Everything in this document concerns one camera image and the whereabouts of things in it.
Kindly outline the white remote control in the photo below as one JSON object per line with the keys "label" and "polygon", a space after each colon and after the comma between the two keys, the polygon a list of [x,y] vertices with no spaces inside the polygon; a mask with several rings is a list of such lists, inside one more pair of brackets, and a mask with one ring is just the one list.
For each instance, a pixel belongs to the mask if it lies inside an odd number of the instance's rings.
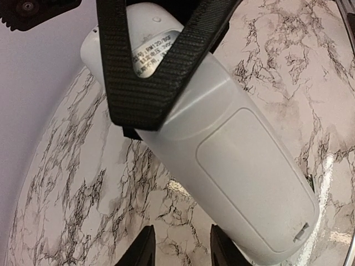
{"label": "white remote control", "polygon": [[[121,125],[121,3],[97,1],[80,56]],[[134,73],[151,77],[186,24],[158,4],[126,4]],[[211,54],[160,129],[135,130],[173,177],[255,263],[275,265],[310,237],[318,201],[272,126]]]}

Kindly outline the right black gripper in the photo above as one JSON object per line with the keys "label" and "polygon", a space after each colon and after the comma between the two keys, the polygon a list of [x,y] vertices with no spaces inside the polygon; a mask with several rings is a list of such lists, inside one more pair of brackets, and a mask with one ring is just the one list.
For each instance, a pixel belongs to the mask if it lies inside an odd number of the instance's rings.
{"label": "right black gripper", "polygon": [[11,31],[28,31],[79,7],[81,0],[1,0],[1,22]]}

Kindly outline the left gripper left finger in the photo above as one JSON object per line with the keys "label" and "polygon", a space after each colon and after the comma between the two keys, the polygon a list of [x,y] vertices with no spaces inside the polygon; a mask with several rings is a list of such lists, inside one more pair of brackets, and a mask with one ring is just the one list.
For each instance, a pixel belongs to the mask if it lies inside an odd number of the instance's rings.
{"label": "left gripper left finger", "polygon": [[145,226],[123,254],[116,266],[154,266],[155,230],[154,226]]}

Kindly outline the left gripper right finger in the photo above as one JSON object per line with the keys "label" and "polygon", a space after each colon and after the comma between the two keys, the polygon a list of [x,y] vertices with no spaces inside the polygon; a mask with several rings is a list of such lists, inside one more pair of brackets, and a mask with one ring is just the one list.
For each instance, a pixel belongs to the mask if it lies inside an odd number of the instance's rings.
{"label": "left gripper right finger", "polygon": [[250,266],[233,241],[215,224],[211,226],[210,248],[212,266]]}

